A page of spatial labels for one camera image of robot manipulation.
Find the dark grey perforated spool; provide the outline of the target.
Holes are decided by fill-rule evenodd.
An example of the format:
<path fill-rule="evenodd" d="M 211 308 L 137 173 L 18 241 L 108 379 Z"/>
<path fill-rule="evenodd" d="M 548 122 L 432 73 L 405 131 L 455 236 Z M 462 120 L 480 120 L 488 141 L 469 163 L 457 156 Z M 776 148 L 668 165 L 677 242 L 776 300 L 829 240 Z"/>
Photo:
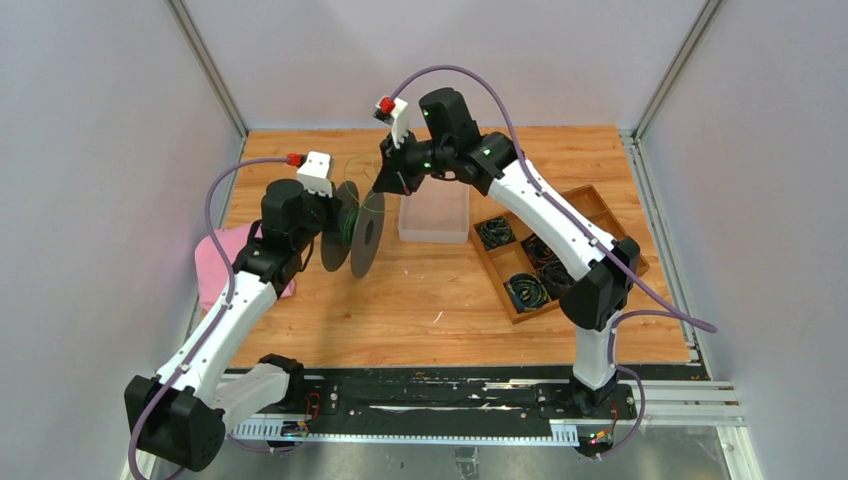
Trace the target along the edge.
<path fill-rule="evenodd" d="M 383 193 L 368 190 L 360 197 L 353 181 L 344 181 L 333 200 L 339 208 L 330 217 L 329 229 L 321 234 L 324 269 L 337 271 L 349 259 L 352 275 L 363 278 L 371 269 L 379 249 L 385 222 Z"/>

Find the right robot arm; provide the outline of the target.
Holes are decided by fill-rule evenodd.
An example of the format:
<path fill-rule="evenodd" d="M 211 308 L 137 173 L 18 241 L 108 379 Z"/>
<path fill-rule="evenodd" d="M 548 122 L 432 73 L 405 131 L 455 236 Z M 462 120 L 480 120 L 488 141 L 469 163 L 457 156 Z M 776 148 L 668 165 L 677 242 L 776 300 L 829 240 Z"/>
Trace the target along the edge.
<path fill-rule="evenodd" d="M 429 139 L 410 131 L 407 103 L 390 96 L 374 107 L 390 132 L 379 149 L 377 193 L 410 196 L 425 177 L 451 174 L 521 220 L 549 247 L 574 282 L 559 296 L 576 328 L 571 400 L 582 415 L 609 407 L 618 375 L 611 359 L 611 323 L 627 304 L 640 260 L 630 237 L 618 240 L 586 219 L 542 178 L 503 133 L 482 134 L 462 94 L 450 87 L 423 96 L 419 107 Z"/>

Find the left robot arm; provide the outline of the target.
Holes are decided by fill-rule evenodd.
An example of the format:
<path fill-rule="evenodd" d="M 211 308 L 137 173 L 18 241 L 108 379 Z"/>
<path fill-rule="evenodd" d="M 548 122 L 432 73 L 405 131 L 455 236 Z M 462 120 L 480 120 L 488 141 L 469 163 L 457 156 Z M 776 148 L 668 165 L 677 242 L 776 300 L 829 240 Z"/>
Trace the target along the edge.
<path fill-rule="evenodd" d="M 283 179 L 266 188 L 261 217 L 244 247 L 224 261 L 228 276 L 198 328 L 157 372 L 134 377 L 124 392 L 131 440 L 128 466 L 143 478 L 138 452 L 198 472 L 211 464 L 228 434 L 273 404 L 283 413 L 306 400 L 304 367 L 269 354 L 238 379 L 222 385 L 232 357 L 260 317 L 305 269 L 319 235 L 341 235 L 355 220 L 358 191 L 351 182 L 311 191 Z"/>

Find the translucent plastic tray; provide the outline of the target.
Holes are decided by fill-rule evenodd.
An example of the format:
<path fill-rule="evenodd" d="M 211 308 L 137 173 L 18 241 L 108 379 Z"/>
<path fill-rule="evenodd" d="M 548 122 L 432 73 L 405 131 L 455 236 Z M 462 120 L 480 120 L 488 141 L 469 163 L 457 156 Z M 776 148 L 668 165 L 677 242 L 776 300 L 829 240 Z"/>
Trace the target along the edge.
<path fill-rule="evenodd" d="M 400 203 L 398 234 L 403 242 L 465 244 L 469 238 L 470 187 L 426 177 Z"/>

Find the pink cloth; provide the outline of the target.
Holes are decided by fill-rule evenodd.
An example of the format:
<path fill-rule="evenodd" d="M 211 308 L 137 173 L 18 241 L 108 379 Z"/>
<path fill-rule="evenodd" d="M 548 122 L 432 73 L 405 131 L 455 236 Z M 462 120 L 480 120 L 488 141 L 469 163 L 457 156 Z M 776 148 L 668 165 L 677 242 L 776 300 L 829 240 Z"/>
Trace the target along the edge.
<path fill-rule="evenodd" d="M 250 228 L 250 224 L 243 224 L 214 230 L 229 263 L 235 260 L 236 255 L 246 245 Z M 210 235 L 204 237 L 196 246 L 194 260 L 199 305 L 204 312 L 208 312 L 221 295 L 228 279 L 224 261 Z"/>

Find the wooden compartment tray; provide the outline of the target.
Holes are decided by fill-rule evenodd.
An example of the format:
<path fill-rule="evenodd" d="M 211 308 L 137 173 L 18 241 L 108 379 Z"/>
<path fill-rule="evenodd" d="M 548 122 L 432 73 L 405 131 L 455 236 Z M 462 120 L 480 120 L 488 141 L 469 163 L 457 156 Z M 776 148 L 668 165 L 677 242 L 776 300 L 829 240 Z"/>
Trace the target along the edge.
<path fill-rule="evenodd" d="M 593 185 L 587 184 L 569 191 L 560 192 L 560 194 L 566 201 L 575 207 L 580 214 L 588 219 L 590 223 L 597 225 L 602 230 L 611 234 L 615 240 L 622 240 L 624 237 L 629 236 L 621 222 L 617 219 L 608 204 L 604 201 Z M 509 222 L 515 236 L 515 241 L 494 250 L 486 251 L 476 232 L 475 226 L 480 222 L 499 216 L 505 217 Z M 552 300 L 548 295 L 548 303 L 538 311 L 519 314 L 514 309 L 506 292 L 505 283 L 515 274 L 532 273 L 539 278 L 537 271 L 540 268 L 534 269 L 532 267 L 521 246 L 522 240 L 526 239 L 531 234 L 534 234 L 529 227 L 518 219 L 515 214 L 508 211 L 485 218 L 484 220 L 472 224 L 472 227 L 473 232 L 469 234 L 470 242 L 474 245 L 490 282 L 495 288 L 498 298 L 512 324 L 524 322 L 559 308 L 558 300 Z"/>

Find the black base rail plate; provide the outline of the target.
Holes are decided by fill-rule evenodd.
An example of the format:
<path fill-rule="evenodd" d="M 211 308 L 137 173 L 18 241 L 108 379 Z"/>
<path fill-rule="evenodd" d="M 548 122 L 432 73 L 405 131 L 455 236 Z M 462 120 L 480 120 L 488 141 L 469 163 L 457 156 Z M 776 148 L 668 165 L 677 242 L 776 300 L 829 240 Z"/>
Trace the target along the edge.
<path fill-rule="evenodd" d="M 314 368 L 304 383 L 301 399 L 262 411 L 315 435 L 528 440 L 550 436 L 553 420 L 605 430 L 638 413 L 629 385 L 595 401 L 568 365 Z"/>

